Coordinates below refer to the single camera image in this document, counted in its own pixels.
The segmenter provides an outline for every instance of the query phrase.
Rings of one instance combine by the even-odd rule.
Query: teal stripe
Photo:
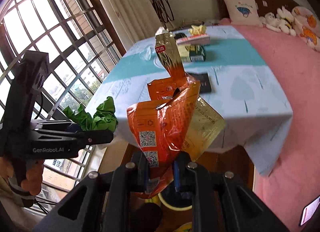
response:
[[[212,40],[210,45],[205,46],[205,50],[205,62],[193,62],[185,65],[185,68],[226,65],[266,65],[257,51],[245,39]],[[126,56],[118,62],[104,82],[112,82],[164,71],[164,68],[161,69],[154,65],[155,58],[155,53],[151,55],[149,61],[141,59],[139,54]]]

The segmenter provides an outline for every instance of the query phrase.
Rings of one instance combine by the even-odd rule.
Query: yellow crumpled paper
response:
[[[192,28],[188,29],[191,35],[202,35],[207,30],[207,27],[205,25],[191,25],[191,27]]]

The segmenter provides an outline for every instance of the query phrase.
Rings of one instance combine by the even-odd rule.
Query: window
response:
[[[6,40],[0,43],[1,74],[13,61],[16,64],[0,80],[0,118],[17,64],[27,50],[48,53],[52,68],[42,89],[43,108],[39,112],[39,96],[33,119],[38,114],[38,119],[67,119],[62,110],[69,106],[77,112],[81,103],[87,105],[120,59],[89,0],[14,0],[2,23]],[[50,211],[72,190],[82,178],[92,149],[87,146],[74,159],[45,160],[42,191],[37,196],[43,206],[29,210]]]

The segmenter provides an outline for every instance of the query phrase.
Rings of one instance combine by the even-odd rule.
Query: green crumpled paper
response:
[[[77,123],[83,131],[87,130],[110,130],[114,132],[118,125],[117,118],[115,116],[115,105],[112,97],[107,97],[107,99],[97,107],[97,112],[93,117],[85,112],[85,107],[83,104],[80,105],[78,114],[74,114],[72,109],[67,106],[63,113]]]

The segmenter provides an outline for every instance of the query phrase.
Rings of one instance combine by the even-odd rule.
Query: metal screw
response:
[[[133,162],[128,162],[125,165],[125,167],[128,168],[128,169],[133,169],[135,166],[136,166],[136,164],[133,163]]]
[[[95,179],[95,178],[98,177],[98,175],[99,175],[99,173],[98,173],[97,171],[91,171],[91,172],[88,174],[88,177],[89,177],[90,179]]]
[[[198,167],[198,165],[197,165],[196,163],[194,163],[194,162],[188,163],[187,166],[188,166],[188,168],[190,168],[190,169],[195,169],[195,168]]]
[[[224,173],[224,177],[228,178],[228,179],[232,179],[234,177],[234,173],[232,171],[226,171]]]

